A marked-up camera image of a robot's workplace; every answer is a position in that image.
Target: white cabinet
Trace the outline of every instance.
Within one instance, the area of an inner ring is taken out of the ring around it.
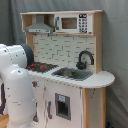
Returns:
[[[44,103],[44,79],[41,77],[37,77],[31,75],[32,82],[36,82],[37,86],[34,87],[34,94],[35,99],[37,101],[37,128],[45,128],[45,118],[44,118],[44,111],[45,111],[45,103]]]
[[[48,80],[45,86],[45,127],[82,128],[81,89]]]

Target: shelf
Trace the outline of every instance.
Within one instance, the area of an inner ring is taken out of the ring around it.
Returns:
[[[32,14],[83,14],[83,13],[98,13],[103,10],[90,10],[90,11],[59,11],[59,12],[27,12],[20,13],[21,15],[32,15]]]

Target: faucet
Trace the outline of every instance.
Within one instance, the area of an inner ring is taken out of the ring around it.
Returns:
[[[81,62],[81,57],[82,57],[83,54],[87,54],[91,59],[91,65],[94,65],[94,58],[93,58],[92,54],[88,51],[82,51],[79,54],[79,62],[76,64],[76,67],[80,70],[86,69],[86,66],[87,66],[86,62],[85,63]]]

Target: backsplash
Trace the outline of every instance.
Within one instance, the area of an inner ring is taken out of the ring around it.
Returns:
[[[67,34],[36,34],[34,40],[34,59],[36,62],[76,67],[79,53],[87,50],[94,56],[95,37]],[[82,56],[87,69],[94,70],[88,55]]]

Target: countertop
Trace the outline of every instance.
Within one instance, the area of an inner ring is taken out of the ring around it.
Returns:
[[[66,84],[70,84],[70,85],[73,85],[76,87],[82,87],[82,88],[102,88],[102,87],[111,85],[115,80],[114,75],[107,71],[101,71],[98,74],[93,74],[83,81],[75,81],[75,80],[51,75],[53,72],[55,72],[61,68],[64,68],[64,67],[59,66],[59,67],[56,67],[46,73],[29,71],[29,74],[32,74],[35,76],[40,76],[44,79],[48,79],[48,80],[52,80],[52,81],[59,81],[62,83],[66,83]]]

